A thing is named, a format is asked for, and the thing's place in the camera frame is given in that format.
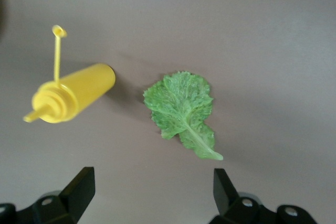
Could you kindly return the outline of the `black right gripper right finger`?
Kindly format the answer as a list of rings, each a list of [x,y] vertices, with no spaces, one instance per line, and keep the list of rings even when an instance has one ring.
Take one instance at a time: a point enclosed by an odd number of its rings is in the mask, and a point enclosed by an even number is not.
[[[316,223],[303,208],[281,205],[273,212],[249,196],[241,196],[222,168],[214,169],[213,196],[219,212],[210,223]]]

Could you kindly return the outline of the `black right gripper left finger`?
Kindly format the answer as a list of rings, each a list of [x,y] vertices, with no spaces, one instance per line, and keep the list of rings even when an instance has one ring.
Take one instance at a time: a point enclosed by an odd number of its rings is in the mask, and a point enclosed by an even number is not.
[[[95,195],[94,171],[84,167],[61,192],[45,194],[20,211],[1,203],[1,223],[78,223]]]

